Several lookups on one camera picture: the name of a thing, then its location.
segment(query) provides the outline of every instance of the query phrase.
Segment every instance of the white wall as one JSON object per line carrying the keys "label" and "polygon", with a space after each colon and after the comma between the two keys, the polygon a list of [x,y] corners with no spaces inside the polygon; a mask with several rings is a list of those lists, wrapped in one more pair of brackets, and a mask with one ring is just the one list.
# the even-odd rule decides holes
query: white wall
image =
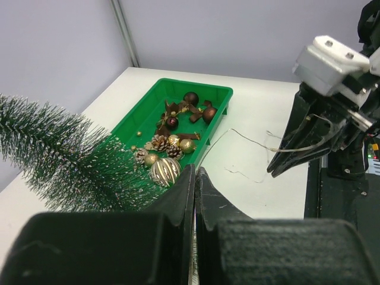
{"label": "white wall", "polygon": [[[128,65],[109,1],[1,0],[0,93],[81,112]],[[0,162],[0,191],[17,172]]]}
{"label": "white wall", "polygon": [[293,64],[315,36],[361,48],[370,0],[121,1],[143,67],[297,81]]}

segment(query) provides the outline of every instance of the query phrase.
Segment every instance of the gold bauble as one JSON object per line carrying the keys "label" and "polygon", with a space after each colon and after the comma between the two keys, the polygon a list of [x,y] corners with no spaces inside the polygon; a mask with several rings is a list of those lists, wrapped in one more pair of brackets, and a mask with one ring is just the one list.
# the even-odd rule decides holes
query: gold bauble
{"label": "gold bauble", "polygon": [[159,160],[160,160],[160,157],[156,153],[150,153],[144,157],[144,163],[148,167],[151,167],[155,162]]}
{"label": "gold bauble", "polygon": [[160,186],[170,186],[175,183],[181,172],[178,161],[165,157],[154,163],[149,171],[150,178]]}
{"label": "gold bauble", "polygon": [[170,135],[168,138],[168,142],[170,145],[179,146],[179,137],[177,135]]}
{"label": "gold bauble", "polygon": [[184,153],[192,153],[195,150],[195,143],[193,140],[182,140],[179,147]]}

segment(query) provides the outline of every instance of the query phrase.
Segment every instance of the table surface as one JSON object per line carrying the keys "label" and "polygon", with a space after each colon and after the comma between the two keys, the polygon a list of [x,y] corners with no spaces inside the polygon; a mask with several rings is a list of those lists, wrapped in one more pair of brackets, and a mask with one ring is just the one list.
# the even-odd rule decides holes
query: table surface
{"label": "table surface", "polygon": [[[160,78],[228,86],[233,89],[227,116],[221,120],[211,145],[233,128],[252,140],[278,147],[299,85],[278,81],[207,74],[128,68],[84,112],[112,130]],[[266,168],[273,157],[233,131],[227,132],[206,155],[202,166],[214,186],[237,208],[256,219],[302,219],[308,164],[273,179]],[[0,268],[14,239],[27,220],[47,211],[19,175],[0,192]]]}

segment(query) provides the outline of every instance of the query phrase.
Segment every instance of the plastic tray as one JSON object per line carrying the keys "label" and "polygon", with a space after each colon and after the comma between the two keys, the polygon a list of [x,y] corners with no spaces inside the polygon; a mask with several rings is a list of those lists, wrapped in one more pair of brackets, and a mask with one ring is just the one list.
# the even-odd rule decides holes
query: plastic tray
{"label": "plastic tray", "polygon": [[[156,130],[156,123],[165,111],[165,100],[169,104],[171,102],[179,103],[183,100],[184,95],[190,91],[196,92],[199,96],[197,107],[205,108],[202,104],[204,100],[209,100],[218,109],[209,125],[202,118],[195,123],[191,123],[189,121],[189,117],[192,115],[191,112],[179,114],[179,126],[175,131],[171,132],[172,134],[194,134],[194,132],[201,134],[199,141],[194,140],[197,146],[196,150],[191,154],[186,154],[179,161],[182,167],[191,163],[197,166],[207,145],[210,145],[210,138],[215,133],[222,115],[227,114],[227,107],[233,93],[233,90],[229,87],[162,78],[149,89],[111,133],[117,136],[127,147],[132,145],[144,147],[145,143],[152,139]],[[160,157],[166,156],[165,152],[158,154]]]}

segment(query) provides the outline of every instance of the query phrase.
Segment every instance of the dark brown ornament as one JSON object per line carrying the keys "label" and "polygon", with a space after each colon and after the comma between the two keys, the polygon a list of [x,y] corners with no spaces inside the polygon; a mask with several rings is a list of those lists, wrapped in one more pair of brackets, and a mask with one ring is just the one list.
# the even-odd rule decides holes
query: dark brown ornament
{"label": "dark brown ornament", "polygon": [[193,106],[196,106],[200,101],[200,98],[198,97],[197,93],[195,93],[195,92],[187,92],[184,95],[183,99],[184,99],[184,101],[188,102],[189,104],[191,104]]}
{"label": "dark brown ornament", "polygon": [[178,127],[178,119],[176,117],[168,117],[165,125],[168,129],[176,129]]}
{"label": "dark brown ornament", "polygon": [[211,123],[213,118],[215,117],[215,114],[218,110],[212,106],[207,107],[205,111],[203,111],[202,118],[205,121],[205,123],[208,125]]}

